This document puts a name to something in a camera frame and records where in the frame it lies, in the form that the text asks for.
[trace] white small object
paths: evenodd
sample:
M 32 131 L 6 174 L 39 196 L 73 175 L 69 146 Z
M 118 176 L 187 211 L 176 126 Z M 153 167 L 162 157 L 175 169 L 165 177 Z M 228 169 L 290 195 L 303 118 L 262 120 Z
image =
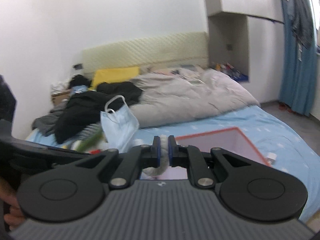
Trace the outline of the white small object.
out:
M 160 135 L 160 166 L 157 168 L 148 167 L 142 170 L 142 179 L 151 179 L 157 178 L 160 179 L 159 176 L 164 174 L 167 168 L 169 167 L 169 155 L 168 155 L 168 138 L 166 135 Z
M 277 155 L 275 153 L 268 153 L 267 155 L 267 161 L 268 163 L 272 164 L 277 158 Z

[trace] black jacket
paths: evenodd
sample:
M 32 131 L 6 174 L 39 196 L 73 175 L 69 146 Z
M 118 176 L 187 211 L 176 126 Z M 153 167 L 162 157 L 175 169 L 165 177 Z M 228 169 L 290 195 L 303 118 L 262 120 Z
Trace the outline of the black jacket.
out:
M 87 125 L 100 121 L 100 111 L 104 111 L 105 104 L 116 95 L 122 95 L 128 106 L 139 102 L 142 90 L 131 82 L 102 83 L 97 92 L 88 91 L 73 95 L 66 105 L 66 109 L 59 117 L 54 127 L 56 141 L 61 144 L 65 140 L 81 132 Z M 123 105 L 122 99 L 117 99 L 109 108 L 118 110 Z

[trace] mask ear loop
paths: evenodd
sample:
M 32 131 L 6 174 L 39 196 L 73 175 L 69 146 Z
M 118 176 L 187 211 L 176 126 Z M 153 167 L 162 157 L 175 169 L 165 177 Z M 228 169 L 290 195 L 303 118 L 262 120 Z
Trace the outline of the mask ear loop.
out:
M 118 118 L 116 117 L 116 115 L 113 115 L 114 119 L 116 119 L 116 120 L 112 120 L 112 119 L 109 117 L 108 114 L 109 114 L 109 112 L 112 112 L 113 114 L 115 114 L 116 111 L 114 111 L 114 110 L 111 109 L 111 108 L 108 108 L 108 106 L 109 106 L 113 101 L 115 101 L 115 100 L 118 99 L 118 98 L 122 98 L 123 103 L 126 104 L 124 97 L 121 96 L 121 95 L 117 95 L 117 96 L 111 98 L 111 99 L 106 103 L 106 105 L 104 106 L 104 111 L 107 113 L 107 117 L 108 117 L 112 122 L 115 122 L 115 123 L 119 123 L 119 122 L 120 122 L 120 121 L 118 120 Z

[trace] electrical outlet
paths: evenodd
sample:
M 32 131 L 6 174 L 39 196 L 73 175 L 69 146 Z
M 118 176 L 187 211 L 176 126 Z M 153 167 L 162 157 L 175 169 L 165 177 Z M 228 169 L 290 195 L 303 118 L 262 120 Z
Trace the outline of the electrical outlet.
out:
M 227 50 L 233 50 L 232 44 L 227 44 Z

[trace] pink box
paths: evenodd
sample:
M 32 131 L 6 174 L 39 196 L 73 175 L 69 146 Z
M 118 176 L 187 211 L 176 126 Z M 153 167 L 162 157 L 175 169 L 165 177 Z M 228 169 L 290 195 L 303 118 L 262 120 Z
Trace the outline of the pink box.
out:
M 220 147 L 247 159 L 271 166 L 254 144 L 238 127 L 204 132 L 175 138 L 178 145 L 193 145 L 202 152 L 210 152 L 213 147 Z M 168 167 L 157 179 L 187 179 L 187 170 L 181 167 Z

